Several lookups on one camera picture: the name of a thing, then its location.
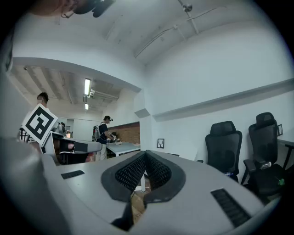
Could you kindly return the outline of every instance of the white pants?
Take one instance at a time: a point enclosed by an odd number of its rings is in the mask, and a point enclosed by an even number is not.
[[[107,159],[106,145],[102,145],[102,149],[96,154],[96,161]]]

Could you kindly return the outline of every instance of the ceiling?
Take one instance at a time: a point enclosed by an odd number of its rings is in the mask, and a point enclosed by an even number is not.
[[[26,95],[37,95],[47,92],[49,99],[57,99],[74,106],[84,107],[82,95],[84,93],[85,78],[83,75],[48,69],[45,67],[13,66],[10,74],[12,83]],[[90,87],[99,92],[119,97],[121,88],[101,81],[97,78],[90,78]],[[101,112],[112,101],[101,98],[97,95],[90,103],[92,111]]]
[[[182,0],[182,3],[192,5],[189,14],[195,19],[188,20],[179,0],[116,0],[99,18],[89,12],[73,14],[69,19],[56,17],[54,21],[95,31],[148,64],[196,34],[223,24],[252,20],[258,15],[244,0]]]

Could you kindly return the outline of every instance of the backpack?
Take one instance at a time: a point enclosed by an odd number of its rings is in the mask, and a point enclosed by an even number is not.
[[[104,122],[101,122],[100,125],[96,125],[93,127],[93,135],[92,135],[92,142],[96,142],[97,139],[100,138],[100,130],[99,130],[99,127],[104,124]]]

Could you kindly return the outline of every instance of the chair backrest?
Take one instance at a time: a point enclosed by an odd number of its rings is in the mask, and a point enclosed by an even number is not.
[[[213,124],[205,142],[208,165],[224,173],[231,172],[234,175],[239,173],[242,133],[236,131],[232,121]]]
[[[256,124],[249,126],[253,154],[267,162],[277,161],[277,122],[270,112],[256,116]]]

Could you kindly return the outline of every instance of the office chair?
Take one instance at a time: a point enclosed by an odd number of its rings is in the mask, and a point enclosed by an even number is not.
[[[238,182],[242,133],[236,130],[233,122],[213,124],[210,134],[205,137],[205,142],[208,153],[207,164]]]
[[[270,112],[256,116],[256,124],[249,126],[249,135],[253,147],[253,161],[244,160],[248,173],[248,184],[258,195],[271,196],[281,191],[285,181],[285,170],[275,164],[277,161],[277,122]]]

